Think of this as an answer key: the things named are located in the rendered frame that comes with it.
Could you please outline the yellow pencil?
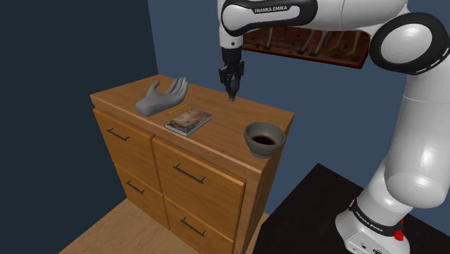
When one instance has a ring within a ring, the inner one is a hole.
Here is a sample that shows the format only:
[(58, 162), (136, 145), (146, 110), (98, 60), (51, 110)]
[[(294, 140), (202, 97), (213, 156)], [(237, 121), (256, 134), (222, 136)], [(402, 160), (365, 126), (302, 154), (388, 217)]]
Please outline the yellow pencil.
[(176, 109), (170, 111), (170, 112), (169, 112), (168, 114), (166, 114), (166, 115), (171, 115), (171, 114), (177, 112), (178, 110), (181, 110), (182, 108), (188, 106), (189, 104), (190, 104), (190, 103), (186, 103), (186, 104), (184, 104), (184, 105), (182, 105), (182, 106), (179, 106), (178, 108), (176, 108)]

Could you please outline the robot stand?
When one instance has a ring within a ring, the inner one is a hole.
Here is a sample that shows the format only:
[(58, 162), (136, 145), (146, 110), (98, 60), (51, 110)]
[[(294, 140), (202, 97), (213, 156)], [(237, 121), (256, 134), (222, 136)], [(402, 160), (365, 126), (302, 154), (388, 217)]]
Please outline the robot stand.
[(335, 225), (352, 201), (378, 224), (401, 224), (410, 254), (450, 254), (450, 236), (410, 216), (382, 185), (383, 173), (380, 167), (361, 188), (316, 165), (262, 224), (252, 254), (352, 254)]

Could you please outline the wooden chest of drawers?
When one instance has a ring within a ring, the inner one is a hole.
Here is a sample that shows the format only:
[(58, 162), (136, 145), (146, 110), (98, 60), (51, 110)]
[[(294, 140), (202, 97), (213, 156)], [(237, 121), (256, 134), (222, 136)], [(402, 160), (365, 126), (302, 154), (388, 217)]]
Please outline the wooden chest of drawers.
[[(160, 81), (156, 75), (91, 95), (94, 115), (129, 201), (199, 254), (245, 254), (263, 215), (281, 158), (253, 156), (245, 127), (267, 122), (288, 132), (292, 113), (224, 92), (189, 86), (190, 103), (150, 117), (136, 103)], [(191, 108), (212, 119), (188, 137), (164, 127)]]

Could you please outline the wall picture with red frame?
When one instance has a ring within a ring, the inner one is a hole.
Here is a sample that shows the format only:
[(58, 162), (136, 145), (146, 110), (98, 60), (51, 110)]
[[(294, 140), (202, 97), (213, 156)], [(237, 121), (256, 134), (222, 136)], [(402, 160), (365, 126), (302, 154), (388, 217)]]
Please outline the wall picture with red frame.
[(297, 27), (263, 28), (244, 35), (246, 51), (360, 69), (370, 37), (361, 31), (321, 31)]

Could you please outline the book with painted cover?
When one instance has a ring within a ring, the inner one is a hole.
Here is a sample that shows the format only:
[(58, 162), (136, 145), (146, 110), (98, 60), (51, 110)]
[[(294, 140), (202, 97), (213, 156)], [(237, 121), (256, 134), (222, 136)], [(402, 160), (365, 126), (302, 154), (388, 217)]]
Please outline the book with painted cover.
[(212, 115), (210, 113), (191, 108), (185, 113), (165, 123), (164, 127), (182, 136), (188, 137), (211, 119)]

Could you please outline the grey hand sculpture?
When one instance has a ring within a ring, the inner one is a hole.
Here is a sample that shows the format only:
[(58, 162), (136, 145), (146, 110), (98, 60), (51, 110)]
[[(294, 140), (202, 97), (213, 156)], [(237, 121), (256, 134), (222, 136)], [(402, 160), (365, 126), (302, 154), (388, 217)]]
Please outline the grey hand sculpture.
[(186, 77), (175, 79), (165, 93), (156, 90), (159, 85), (160, 81), (154, 82), (146, 96), (136, 103), (140, 115), (149, 117), (179, 105), (185, 99), (189, 82)]

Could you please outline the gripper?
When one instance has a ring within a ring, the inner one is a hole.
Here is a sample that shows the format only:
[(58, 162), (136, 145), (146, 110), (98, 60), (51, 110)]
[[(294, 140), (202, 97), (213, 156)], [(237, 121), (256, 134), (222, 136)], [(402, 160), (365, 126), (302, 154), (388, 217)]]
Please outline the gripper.
[(229, 102), (233, 102), (240, 88), (241, 76), (244, 75), (242, 47), (222, 48), (221, 53), (224, 66), (219, 69), (219, 77), (220, 79), (225, 79), (224, 85), (228, 93)]

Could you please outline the grey bowl with dark inside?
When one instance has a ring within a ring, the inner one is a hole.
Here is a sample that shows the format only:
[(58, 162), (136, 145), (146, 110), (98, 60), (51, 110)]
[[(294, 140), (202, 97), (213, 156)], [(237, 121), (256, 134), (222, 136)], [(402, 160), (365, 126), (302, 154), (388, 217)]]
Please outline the grey bowl with dark inside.
[(245, 127), (244, 139), (255, 157), (268, 158), (285, 144), (286, 135), (272, 123), (254, 122)]

